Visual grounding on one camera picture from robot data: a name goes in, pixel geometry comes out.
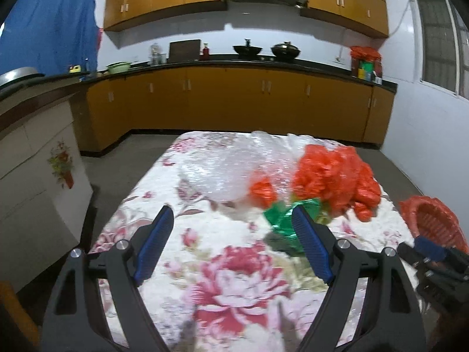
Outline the large red plastic bag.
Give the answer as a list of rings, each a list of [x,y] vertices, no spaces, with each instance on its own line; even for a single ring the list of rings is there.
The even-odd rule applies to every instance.
[[[319,199],[334,213],[348,209],[367,223],[381,202],[381,188],[368,163],[352,146],[307,145],[292,181],[298,199]]]

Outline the green plastic bag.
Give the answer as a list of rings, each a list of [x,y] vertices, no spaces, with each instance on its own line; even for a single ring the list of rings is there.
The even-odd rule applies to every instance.
[[[291,257],[302,257],[305,252],[292,225],[293,209],[296,206],[303,206],[318,224],[328,225],[332,221],[328,207],[322,207],[318,198],[299,200],[291,205],[278,201],[263,212],[270,225],[270,232],[264,237],[264,242],[274,251],[287,253]]]

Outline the clear bubble wrap sheet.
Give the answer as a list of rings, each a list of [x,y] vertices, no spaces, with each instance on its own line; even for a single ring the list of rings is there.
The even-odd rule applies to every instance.
[[[205,145],[182,162],[180,176],[216,202],[238,201],[266,178],[279,200],[287,201],[304,138],[295,134],[241,133],[227,145]]]

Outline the lower wooden kitchen cabinets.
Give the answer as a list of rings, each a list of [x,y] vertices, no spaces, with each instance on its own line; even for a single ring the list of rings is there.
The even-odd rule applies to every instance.
[[[105,153],[132,132],[308,134],[381,145],[397,85],[229,62],[156,67],[90,82],[71,101],[79,149]]]

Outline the white cabinet with flower sticker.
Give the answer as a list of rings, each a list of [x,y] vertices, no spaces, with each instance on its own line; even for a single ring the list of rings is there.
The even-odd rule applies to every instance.
[[[73,129],[77,76],[1,100],[1,280],[20,291],[80,243],[93,190]]]

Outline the floral tablecloth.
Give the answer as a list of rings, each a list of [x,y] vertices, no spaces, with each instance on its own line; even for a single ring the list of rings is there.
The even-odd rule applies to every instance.
[[[150,224],[163,206],[172,209],[174,227],[162,257],[139,288],[171,351],[294,351],[327,291],[305,257],[264,242],[270,225],[249,195],[219,203],[181,178],[190,155],[205,145],[230,144],[236,134],[241,133],[179,136],[120,203],[92,247],[107,251]],[[305,146],[342,146],[300,137]]]

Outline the small red plastic scrap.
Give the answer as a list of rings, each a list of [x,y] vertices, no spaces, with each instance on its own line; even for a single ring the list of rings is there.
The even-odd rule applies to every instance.
[[[250,180],[249,197],[253,205],[268,209],[277,201],[277,192],[268,176],[254,175]]]

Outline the red bag of containers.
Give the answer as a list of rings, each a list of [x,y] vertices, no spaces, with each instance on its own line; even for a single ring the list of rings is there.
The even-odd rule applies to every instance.
[[[372,82],[382,84],[382,56],[374,48],[351,46],[351,75]]]

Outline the window with grille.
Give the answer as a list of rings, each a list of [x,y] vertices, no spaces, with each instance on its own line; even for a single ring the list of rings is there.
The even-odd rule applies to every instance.
[[[450,0],[411,0],[420,81],[468,99],[468,27]]]

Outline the black wok with lid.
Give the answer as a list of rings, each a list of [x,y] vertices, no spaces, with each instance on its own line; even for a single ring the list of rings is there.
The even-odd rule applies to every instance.
[[[290,41],[284,41],[283,43],[272,46],[271,52],[277,60],[284,62],[291,62],[297,59],[300,54],[299,48],[292,45]]]

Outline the green basin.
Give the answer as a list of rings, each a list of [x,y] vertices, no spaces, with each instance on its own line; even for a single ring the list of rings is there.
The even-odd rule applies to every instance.
[[[118,74],[130,70],[131,62],[120,61],[106,66],[106,70],[110,74]]]

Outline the black pot with ladle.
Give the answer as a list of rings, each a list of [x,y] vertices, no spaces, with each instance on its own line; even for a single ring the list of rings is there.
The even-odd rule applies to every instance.
[[[255,60],[262,51],[262,47],[253,46],[251,40],[246,38],[244,45],[234,45],[233,50],[238,54],[240,59]]]

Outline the glass jar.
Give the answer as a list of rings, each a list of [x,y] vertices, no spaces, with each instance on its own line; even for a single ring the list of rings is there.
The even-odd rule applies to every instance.
[[[158,43],[153,43],[150,46],[150,62],[151,65],[159,65],[162,49]]]

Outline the dark cutting board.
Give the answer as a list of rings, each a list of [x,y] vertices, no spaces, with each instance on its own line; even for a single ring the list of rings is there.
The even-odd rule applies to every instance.
[[[201,40],[180,40],[169,44],[169,63],[179,63],[200,59]]]

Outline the red bottle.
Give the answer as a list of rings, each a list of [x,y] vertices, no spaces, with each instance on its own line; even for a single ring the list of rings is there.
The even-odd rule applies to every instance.
[[[203,44],[201,59],[208,60],[210,58],[210,49],[208,47],[208,43]]]

